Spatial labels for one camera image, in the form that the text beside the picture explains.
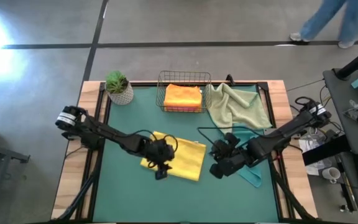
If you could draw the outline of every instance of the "person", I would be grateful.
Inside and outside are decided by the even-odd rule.
[[[358,40],[358,0],[323,0],[318,11],[303,24],[300,32],[291,33],[290,39],[303,42],[313,40],[345,3],[347,7],[339,32],[338,47],[352,47]]]

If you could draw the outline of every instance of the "sneaker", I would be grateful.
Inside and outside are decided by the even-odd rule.
[[[356,41],[350,41],[350,42],[343,42],[339,41],[338,47],[342,49],[348,49],[349,47],[352,47]]]
[[[349,47],[352,47],[354,45],[354,43],[355,43],[355,41],[351,41],[351,42],[339,41],[338,47],[342,48],[342,49],[348,49]]]
[[[298,32],[296,32],[296,33],[291,33],[291,34],[290,34],[290,39],[291,39],[292,41],[297,41],[297,42],[299,42],[299,41],[302,41],[302,42],[310,42],[310,40],[302,39],[302,38],[301,38],[301,34],[298,33]]]

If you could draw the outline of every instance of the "black cable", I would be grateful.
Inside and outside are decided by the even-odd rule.
[[[329,123],[332,124],[332,125],[333,125],[335,128],[337,128],[339,131],[343,132],[341,126],[340,126],[337,122],[330,121]]]
[[[302,206],[302,204],[296,199],[290,188],[284,183],[284,180],[281,178],[280,174],[276,169],[273,169],[272,177],[276,181],[276,183],[283,190],[284,194],[288,197],[289,201],[298,212],[299,216],[305,220],[315,220],[316,218],[310,215],[306,209]]]
[[[300,147],[298,147],[298,146],[294,146],[294,145],[292,145],[292,144],[289,144],[289,146],[294,147],[295,149],[298,149],[298,150],[300,150],[301,152],[303,152],[303,150],[302,150]]]
[[[80,150],[80,149],[82,149],[82,148],[83,148],[83,146],[81,146],[81,147],[79,147],[78,149],[75,149],[74,151],[68,153],[68,154],[65,156],[65,159],[67,159],[67,157],[68,157],[69,155],[73,154],[74,152],[76,152],[76,151],[78,151],[78,150]]]
[[[173,138],[173,139],[175,140],[177,146],[176,146],[176,148],[175,148],[175,150],[174,150],[173,152],[176,152],[176,151],[178,150],[178,146],[179,146],[178,140],[177,140],[173,135],[171,135],[171,134],[166,134],[163,139],[165,140],[165,138],[166,138],[167,136],[170,136],[171,138]]]
[[[148,168],[153,168],[153,167],[155,167],[155,166],[156,166],[156,164],[153,163],[152,161],[150,161],[149,164],[147,164],[147,167],[148,167]]]
[[[323,99],[321,97],[321,94],[323,93],[323,89],[325,88],[326,86],[323,86],[321,89],[320,89],[320,103],[323,104]]]
[[[315,84],[315,83],[321,82],[323,80],[324,79],[317,80],[317,81],[314,81],[314,82],[311,82],[311,83],[308,83],[308,84],[305,84],[305,85],[302,85],[302,86],[294,87],[294,88],[291,88],[291,89],[287,90],[287,92],[292,91],[292,90],[296,90],[296,89],[299,89],[299,88],[302,88],[302,87],[305,87],[305,86],[308,86],[308,85],[311,85],[311,84]]]
[[[324,104],[324,107],[327,106],[328,102],[331,100],[332,98],[328,99],[327,102]]]
[[[298,113],[300,112],[298,108],[296,108],[295,106],[293,105],[290,105],[291,108],[293,108],[294,110],[296,110]]]

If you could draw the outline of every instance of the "wire basket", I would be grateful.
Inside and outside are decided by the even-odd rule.
[[[198,86],[201,90],[201,107],[199,106],[165,106],[165,90],[169,84],[178,86]],[[162,111],[204,113],[211,106],[211,75],[208,72],[161,71],[158,76],[157,98],[155,103]]]

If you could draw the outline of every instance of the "yellow cloth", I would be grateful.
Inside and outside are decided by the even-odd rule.
[[[200,112],[203,96],[197,86],[177,86],[169,84],[165,90],[166,111]]]
[[[157,139],[163,139],[166,134],[154,131]],[[173,149],[176,147],[176,142],[171,137],[166,137],[167,144],[170,144]],[[198,181],[201,173],[201,166],[203,165],[204,155],[206,152],[206,146],[197,142],[192,142],[185,139],[177,138],[178,150],[175,152],[175,158],[167,164],[172,167],[168,170],[168,174],[175,175],[194,181]],[[147,167],[147,160],[142,159],[140,164]]]

